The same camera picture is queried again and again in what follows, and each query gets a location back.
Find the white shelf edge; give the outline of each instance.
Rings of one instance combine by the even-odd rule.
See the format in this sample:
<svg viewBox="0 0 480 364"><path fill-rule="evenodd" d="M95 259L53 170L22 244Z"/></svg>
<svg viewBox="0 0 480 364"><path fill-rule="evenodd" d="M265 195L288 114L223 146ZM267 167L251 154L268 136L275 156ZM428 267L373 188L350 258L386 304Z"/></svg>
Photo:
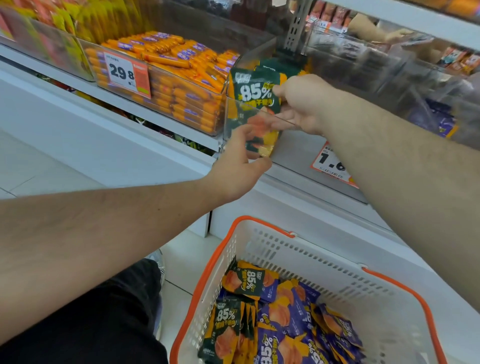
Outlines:
<svg viewBox="0 0 480 364"><path fill-rule="evenodd" d="M333 3L480 50L480 25L397 0L334 0Z"/></svg>
<svg viewBox="0 0 480 364"><path fill-rule="evenodd" d="M0 56L35 72L42 73L45 76L51 77L87 95L96 97L99 100L145 119L155 125L161 126L162 128L181 135L216 152L220 150L220 146L222 145L221 133L216 137L204 134L169 117L158 114L121 96L104 90L103 88L98 87L95 82L85 81L7 46L0 45Z"/></svg>

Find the person's left arm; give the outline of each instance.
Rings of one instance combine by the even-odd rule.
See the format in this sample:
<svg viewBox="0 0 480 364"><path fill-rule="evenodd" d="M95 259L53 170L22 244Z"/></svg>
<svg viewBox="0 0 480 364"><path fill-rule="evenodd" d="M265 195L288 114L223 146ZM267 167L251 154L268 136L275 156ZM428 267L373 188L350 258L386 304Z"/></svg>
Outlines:
<svg viewBox="0 0 480 364"><path fill-rule="evenodd" d="M252 189L272 162L248 162L251 131L199 180L0 201L0 344Z"/></svg>

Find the shopping basket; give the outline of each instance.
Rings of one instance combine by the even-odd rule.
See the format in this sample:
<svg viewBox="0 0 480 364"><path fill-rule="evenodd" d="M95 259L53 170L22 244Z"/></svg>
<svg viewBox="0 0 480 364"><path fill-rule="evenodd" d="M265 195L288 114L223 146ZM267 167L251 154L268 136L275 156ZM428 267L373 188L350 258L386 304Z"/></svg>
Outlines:
<svg viewBox="0 0 480 364"><path fill-rule="evenodd" d="M236 219L193 293L170 364L203 363L198 348L233 257L296 278L349 318L363 341L364 363L447 364L432 313L413 290L367 267L249 216Z"/></svg>

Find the shoe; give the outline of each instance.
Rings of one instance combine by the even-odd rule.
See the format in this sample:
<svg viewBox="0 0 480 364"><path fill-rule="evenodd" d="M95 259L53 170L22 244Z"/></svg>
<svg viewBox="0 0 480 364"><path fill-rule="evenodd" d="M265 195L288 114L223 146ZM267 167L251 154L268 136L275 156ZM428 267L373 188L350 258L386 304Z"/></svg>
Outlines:
<svg viewBox="0 0 480 364"><path fill-rule="evenodd" d="M160 249L155 250L153 253L147 255L145 258L151 259L156 262L158 269L160 270L161 273L161 278L160 278L160 284L163 288L163 284L165 282L165 264L163 261L163 254ZM156 317L155 317L155 324L154 324L154 330L153 334L155 338L160 341L160 333L162 331L162 323L161 323L161 317L162 317L162 290L160 289L160 292L158 293L160 296L160 300L158 302L158 309L156 312Z"/></svg>

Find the black pants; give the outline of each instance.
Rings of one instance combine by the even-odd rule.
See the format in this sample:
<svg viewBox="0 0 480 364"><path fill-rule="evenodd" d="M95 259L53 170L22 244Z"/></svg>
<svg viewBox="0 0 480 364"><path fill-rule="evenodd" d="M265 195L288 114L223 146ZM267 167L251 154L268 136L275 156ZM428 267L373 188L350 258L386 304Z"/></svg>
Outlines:
<svg viewBox="0 0 480 364"><path fill-rule="evenodd" d="M160 279L142 259L2 345L0 363L168 363L153 335Z"/></svg>

